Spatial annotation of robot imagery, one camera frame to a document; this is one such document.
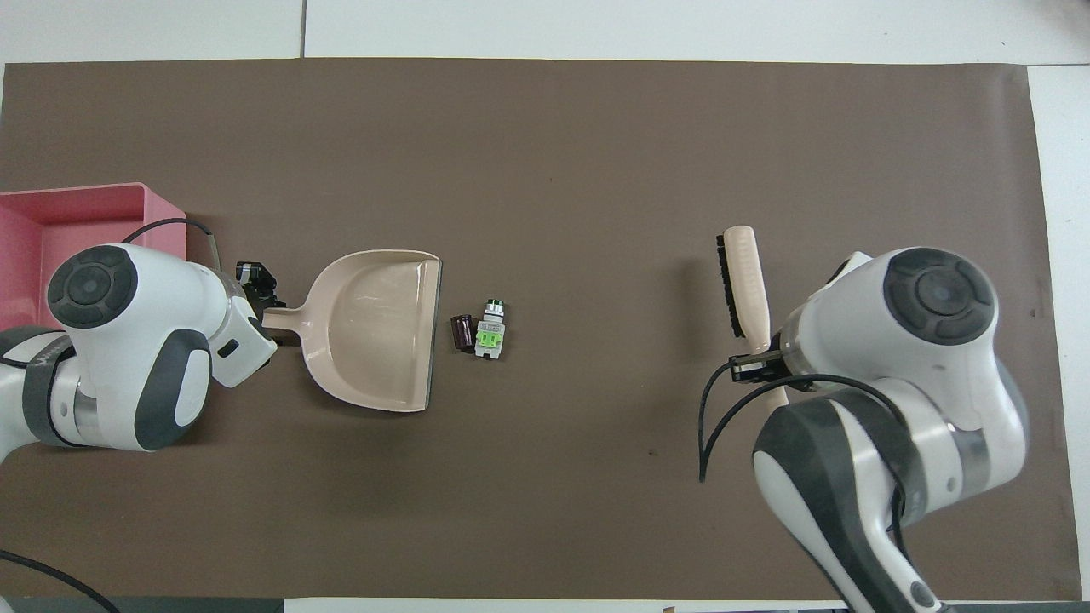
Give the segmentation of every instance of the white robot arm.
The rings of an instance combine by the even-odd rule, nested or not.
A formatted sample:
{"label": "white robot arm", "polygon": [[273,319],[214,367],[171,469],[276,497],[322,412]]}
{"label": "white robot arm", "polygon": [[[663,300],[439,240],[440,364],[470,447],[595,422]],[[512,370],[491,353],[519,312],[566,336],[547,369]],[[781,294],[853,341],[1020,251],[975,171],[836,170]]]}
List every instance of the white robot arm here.
{"label": "white robot arm", "polygon": [[857,613],[953,611],[886,532],[1021,470],[1028,420],[993,351],[997,313],[964,257],[856,254],[770,352],[732,369],[736,381],[832,375],[870,389],[821,383],[828,393],[776,409],[753,448],[770,507]]}
{"label": "white robot arm", "polygon": [[233,278],[133,244],[72,256],[46,299],[63,332],[0,333],[0,460],[34,441],[159,449],[210,378],[233,387],[276,350]]}

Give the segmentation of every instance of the pink plastic box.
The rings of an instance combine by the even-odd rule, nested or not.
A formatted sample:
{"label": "pink plastic box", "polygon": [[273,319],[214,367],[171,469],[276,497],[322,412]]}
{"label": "pink plastic box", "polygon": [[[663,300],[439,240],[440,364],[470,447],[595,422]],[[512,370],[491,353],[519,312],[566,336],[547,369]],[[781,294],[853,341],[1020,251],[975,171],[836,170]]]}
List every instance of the pink plastic box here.
{"label": "pink plastic box", "polygon": [[[96,244],[121,242],[134,230],[185,214],[143,183],[0,192],[0,329],[60,327],[46,304],[53,272]],[[133,241],[185,259],[185,226],[169,224]]]}

